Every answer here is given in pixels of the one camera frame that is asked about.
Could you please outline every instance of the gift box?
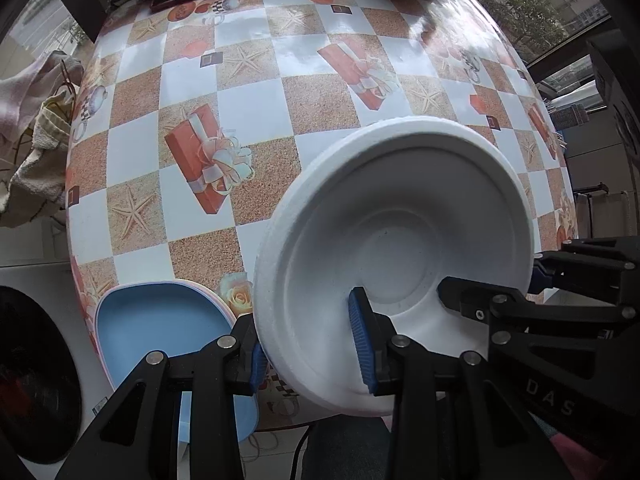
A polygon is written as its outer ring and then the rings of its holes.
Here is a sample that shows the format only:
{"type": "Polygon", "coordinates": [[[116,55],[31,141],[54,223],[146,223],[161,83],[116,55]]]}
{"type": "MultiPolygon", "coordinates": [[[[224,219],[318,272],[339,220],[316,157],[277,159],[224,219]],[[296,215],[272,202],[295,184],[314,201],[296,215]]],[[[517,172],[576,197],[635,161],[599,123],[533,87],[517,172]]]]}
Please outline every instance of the gift box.
{"type": "Polygon", "coordinates": [[[217,167],[209,164],[204,156],[202,145],[209,139],[224,140],[209,105],[196,108],[164,136],[198,202],[207,214],[215,214],[225,201],[228,190],[222,175],[216,171],[217,167]]]}
{"type": "Polygon", "coordinates": [[[380,60],[367,58],[353,41],[332,43],[318,50],[340,77],[356,92],[369,110],[379,110],[383,100],[396,88],[393,75],[380,60]]]}
{"type": "Polygon", "coordinates": [[[529,119],[531,119],[531,122],[542,137],[542,140],[548,147],[549,153],[553,158],[556,158],[556,146],[552,138],[553,133],[549,132],[549,128],[548,126],[546,126],[546,123],[542,118],[542,113],[540,112],[538,105],[533,105],[531,108],[529,108],[528,115],[529,119]]]}

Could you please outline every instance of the white floor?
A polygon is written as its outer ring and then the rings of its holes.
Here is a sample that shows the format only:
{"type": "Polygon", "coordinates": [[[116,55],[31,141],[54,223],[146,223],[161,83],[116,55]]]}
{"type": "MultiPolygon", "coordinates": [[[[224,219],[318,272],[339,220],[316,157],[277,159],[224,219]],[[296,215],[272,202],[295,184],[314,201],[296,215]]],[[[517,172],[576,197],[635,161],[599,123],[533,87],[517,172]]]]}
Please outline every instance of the white floor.
{"type": "MultiPolygon", "coordinates": [[[[240,443],[245,480],[289,480],[293,454],[306,428],[254,433],[240,443]]],[[[302,446],[296,479],[302,471],[302,446]]],[[[178,464],[178,480],[189,480],[189,448],[178,464]]]]}

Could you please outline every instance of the black round object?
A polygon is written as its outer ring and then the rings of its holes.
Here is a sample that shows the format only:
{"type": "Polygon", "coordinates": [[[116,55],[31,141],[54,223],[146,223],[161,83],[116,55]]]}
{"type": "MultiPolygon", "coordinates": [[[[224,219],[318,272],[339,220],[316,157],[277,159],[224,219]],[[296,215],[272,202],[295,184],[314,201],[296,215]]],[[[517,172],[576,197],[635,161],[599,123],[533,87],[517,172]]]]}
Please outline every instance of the black round object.
{"type": "Polygon", "coordinates": [[[78,373],[62,334],[29,296],[0,286],[0,429],[31,462],[58,462],[80,431],[78,373]]]}

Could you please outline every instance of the ribbon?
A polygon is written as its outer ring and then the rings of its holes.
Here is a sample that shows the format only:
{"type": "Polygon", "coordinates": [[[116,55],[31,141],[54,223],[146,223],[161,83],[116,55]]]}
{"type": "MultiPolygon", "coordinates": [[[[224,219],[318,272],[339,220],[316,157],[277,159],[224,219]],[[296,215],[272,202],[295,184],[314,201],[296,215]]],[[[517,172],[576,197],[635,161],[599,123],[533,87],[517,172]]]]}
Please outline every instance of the ribbon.
{"type": "Polygon", "coordinates": [[[249,148],[241,148],[235,137],[225,137],[221,132],[215,137],[207,136],[197,114],[190,114],[188,120],[200,141],[198,158],[204,164],[202,175],[188,183],[194,193],[202,193],[209,184],[222,180],[225,189],[218,189],[219,186],[213,186],[213,189],[216,193],[226,196],[234,186],[239,186],[245,180],[254,177],[249,148]]]}
{"type": "Polygon", "coordinates": [[[340,42],[338,46],[353,60],[355,69],[358,72],[360,82],[349,85],[356,94],[364,94],[370,91],[377,98],[384,99],[398,88],[393,76],[384,69],[382,62],[378,58],[367,57],[367,59],[360,59],[346,43],[340,42]]]}

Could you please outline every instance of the small dark square print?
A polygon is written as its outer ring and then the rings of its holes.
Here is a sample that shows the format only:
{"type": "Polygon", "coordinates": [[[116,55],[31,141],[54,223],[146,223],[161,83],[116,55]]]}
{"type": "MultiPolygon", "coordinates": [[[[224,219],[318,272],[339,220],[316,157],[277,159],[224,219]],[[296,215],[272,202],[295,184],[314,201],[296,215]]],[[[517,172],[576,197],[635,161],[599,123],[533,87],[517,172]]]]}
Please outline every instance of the small dark square print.
{"type": "Polygon", "coordinates": [[[353,14],[351,12],[351,9],[347,6],[344,5],[332,5],[331,6],[331,10],[333,12],[338,12],[338,13],[342,13],[342,14],[353,14]]]}
{"type": "Polygon", "coordinates": [[[71,207],[80,202],[80,186],[73,186],[68,191],[68,197],[66,200],[67,207],[71,207]]]}
{"type": "Polygon", "coordinates": [[[222,63],[222,52],[211,52],[200,56],[200,68],[209,65],[219,65],[222,63]]]}
{"type": "Polygon", "coordinates": [[[498,123],[498,119],[496,119],[494,116],[487,115],[486,120],[489,123],[489,126],[491,127],[492,130],[500,129],[500,124],[498,123]]]}

